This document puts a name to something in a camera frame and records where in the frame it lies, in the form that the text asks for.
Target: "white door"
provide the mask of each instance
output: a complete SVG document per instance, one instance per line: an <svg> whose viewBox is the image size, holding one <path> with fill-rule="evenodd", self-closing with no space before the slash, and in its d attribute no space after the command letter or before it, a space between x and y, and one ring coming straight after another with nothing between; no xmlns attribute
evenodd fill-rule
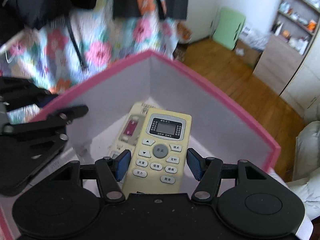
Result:
<svg viewBox="0 0 320 240"><path fill-rule="evenodd" d="M219 8L218 1L189 0L186 25L192 31L192 42L209 35Z"/></svg>

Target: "black strap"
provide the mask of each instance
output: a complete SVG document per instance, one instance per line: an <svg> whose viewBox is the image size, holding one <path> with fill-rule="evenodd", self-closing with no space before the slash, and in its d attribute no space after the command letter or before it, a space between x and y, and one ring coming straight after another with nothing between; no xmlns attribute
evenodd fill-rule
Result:
<svg viewBox="0 0 320 240"><path fill-rule="evenodd" d="M72 31L72 27L71 27L71 22L70 22L70 17L69 15L65 15L65 18L66 18L66 24L67 24L67 28L68 28L68 32L69 32L69 35L70 35L70 39L72 41L72 44L73 44L73 47L75 48L76 50L76 53L78 55L78 59L79 59L79 62L80 62L80 68L85 71L87 70L87 65L85 63L84 60L82 60L82 56L81 56L81 53L79 51L79 48L78 48L78 45L76 43L76 40L75 40L75 37L73 35L73 31Z"/></svg>

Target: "green board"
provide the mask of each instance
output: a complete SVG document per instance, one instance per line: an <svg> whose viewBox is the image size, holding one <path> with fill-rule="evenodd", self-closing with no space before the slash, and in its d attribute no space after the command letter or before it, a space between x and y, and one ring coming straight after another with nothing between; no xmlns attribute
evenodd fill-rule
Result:
<svg viewBox="0 0 320 240"><path fill-rule="evenodd" d="M245 15L223 7L220 11L220 21L217 30L213 35L213 40L227 49L233 50L236 41L242 31L245 22Z"/></svg>

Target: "floral fabric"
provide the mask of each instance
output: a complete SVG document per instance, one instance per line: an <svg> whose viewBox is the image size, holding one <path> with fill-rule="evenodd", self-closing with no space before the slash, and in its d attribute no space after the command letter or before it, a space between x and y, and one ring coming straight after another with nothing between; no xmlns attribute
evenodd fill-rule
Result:
<svg viewBox="0 0 320 240"><path fill-rule="evenodd" d="M62 22L40 31L28 31L12 46L7 57L0 58L0 75L32 78L34 83L52 93L63 93L73 85L105 70L112 62L148 49L172 57L178 43L176 23L160 21L156 0L143 5L143 18L112 19L113 0L97 0L94 11L76 10L70 20L79 50L88 69L83 71ZM29 121L40 111L36 106L10 113L12 123Z"/></svg>

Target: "black circular disc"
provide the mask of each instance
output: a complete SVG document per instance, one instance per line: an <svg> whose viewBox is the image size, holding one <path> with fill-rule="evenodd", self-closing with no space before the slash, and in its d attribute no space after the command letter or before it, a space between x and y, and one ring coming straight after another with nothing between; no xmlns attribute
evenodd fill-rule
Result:
<svg viewBox="0 0 320 240"><path fill-rule="evenodd" d="M89 190L64 181L36 186L14 203L12 215L23 233L40 239L67 237L87 227L99 213Z"/></svg>
<svg viewBox="0 0 320 240"><path fill-rule="evenodd" d="M224 192L217 204L221 218L235 231L255 238L282 237L297 230L302 201L284 186L240 185Z"/></svg>

